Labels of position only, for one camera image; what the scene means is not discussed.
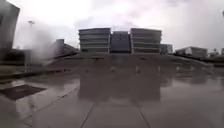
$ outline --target cloudy sky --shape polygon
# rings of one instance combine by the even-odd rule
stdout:
[[[15,47],[27,45],[28,20],[48,40],[77,46],[77,29],[131,27],[160,29],[174,48],[224,48],[224,0],[8,0],[21,8]]]

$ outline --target modern building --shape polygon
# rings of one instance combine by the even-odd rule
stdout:
[[[132,28],[132,53],[159,53],[161,33],[159,30]]]
[[[132,28],[114,31],[110,28],[79,30],[82,52],[160,53],[160,30]]]
[[[0,9],[0,59],[12,50],[20,9],[3,1]]]
[[[224,48],[221,49],[221,55],[224,56]]]
[[[171,44],[161,44],[160,45],[160,52],[162,54],[172,54],[173,53],[173,46]]]
[[[198,47],[186,47],[175,51],[178,55],[189,55],[197,58],[204,58],[208,56],[208,50]]]
[[[68,45],[65,43],[64,39],[57,39],[50,49],[54,50],[54,57],[59,57],[63,55],[73,54],[79,52],[78,49],[72,47],[71,45]]]
[[[111,35],[110,53],[131,53],[130,36],[126,31],[114,31]]]
[[[110,36],[110,28],[93,28],[79,30],[81,51],[108,53],[110,49]]]
[[[220,56],[219,52],[217,51],[217,49],[215,48],[213,52],[209,53],[209,57],[210,58],[215,58],[215,57],[218,57]]]

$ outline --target pavement joint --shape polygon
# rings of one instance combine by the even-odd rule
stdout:
[[[140,115],[141,115],[143,121],[145,122],[147,128],[150,128],[149,122],[147,121],[145,115],[142,113],[139,104],[138,104],[137,102],[135,102],[134,98],[132,98],[132,102],[133,102],[134,106],[138,109],[138,111],[139,111],[139,113],[140,113]]]
[[[89,112],[88,112],[86,118],[84,119],[84,121],[83,121],[83,123],[82,123],[82,125],[81,125],[80,128],[83,128],[83,126],[85,125],[85,123],[86,123],[87,119],[89,118],[89,116],[90,116],[90,114],[91,114],[91,112],[92,112],[94,106],[95,106],[95,103],[94,103],[94,104],[92,105],[92,107],[90,108],[90,110],[89,110]]]
[[[43,107],[43,108],[41,108],[41,109],[38,109],[37,111],[35,111],[35,113],[40,112],[40,111],[42,111],[42,110],[44,110],[44,109],[47,109],[47,108],[51,107],[52,105],[56,104],[56,103],[57,103],[58,101],[60,101],[61,99],[67,97],[69,94],[71,94],[71,93],[72,93],[73,91],[75,91],[75,90],[76,90],[76,88],[73,89],[72,91],[68,92],[67,94],[63,95],[63,96],[58,97],[58,99],[52,101],[50,104],[46,105],[45,107]],[[21,121],[27,120],[27,119],[31,118],[32,116],[33,116],[33,115],[30,115],[30,116],[28,116],[28,117],[25,117],[24,119],[21,119]]]
[[[29,124],[29,123],[27,123],[27,122],[25,122],[25,121],[23,121],[23,120],[20,121],[20,122],[21,122],[22,124],[28,126],[28,127],[33,127],[32,124]]]

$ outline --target office building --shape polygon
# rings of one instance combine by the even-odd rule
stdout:
[[[12,50],[14,33],[20,9],[3,1],[0,9],[0,59]]]
[[[111,29],[93,28],[79,30],[80,48],[82,52],[109,52]]]
[[[132,28],[132,53],[159,53],[161,33],[159,30]]]
[[[175,51],[178,55],[188,55],[197,58],[204,58],[208,56],[208,50],[198,47],[186,47]]]
[[[111,35],[110,53],[131,53],[130,36],[126,31],[114,31]]]
[[[160,53],[161,31],[132,28],[114,31],[110,28],[79,30],[82,52]]]
[[[161,44],[160,52],[161,52],[161,54],[172,54],[173,46],[171,44]]]

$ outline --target stone tile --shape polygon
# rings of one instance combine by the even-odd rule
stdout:
[[[152,128],[223,128],[223,99],[211,94],[151,103],[142,107],[142,113]]]
[[[110,98],[105,101],[98,100],[95,104],[97,107],[134,107],[135,104],[131,99]]]
[[[29,128],[23,124],[15,115],[0,110],[0,128]]]
[[[92,106],[92,102],[79,100],[77,92],[72,92],[52,106],[34,113],[25,122],[35,128],[79,128]]]
[[[83,128],[147,128],[135,107],[94,107]]]
[[[77,89],[79,87],[79,79],[75,78],[70,80],[69,84],[57,84],[53,85],[53,83],[37,83],[30,82],[24,80],[13,81],[11,84],[5,84],[1,86],[1,88],[9,88],[11,86],[19,86],[21,84],[28,84],[33,87],[41,87],[46,88],[47,90],[36,93],[31,96],[27,96],[21,98],[16,101],[9,100],[4,96],[0,96],[0,101],[4,104],[0,104],[0,108],[4,108],[5,110],[18,115],[20,119],[25,119],[31,116],[36,111],[43,109],[52,103],[56,102],[61,97],[64,97],[71,91]]]

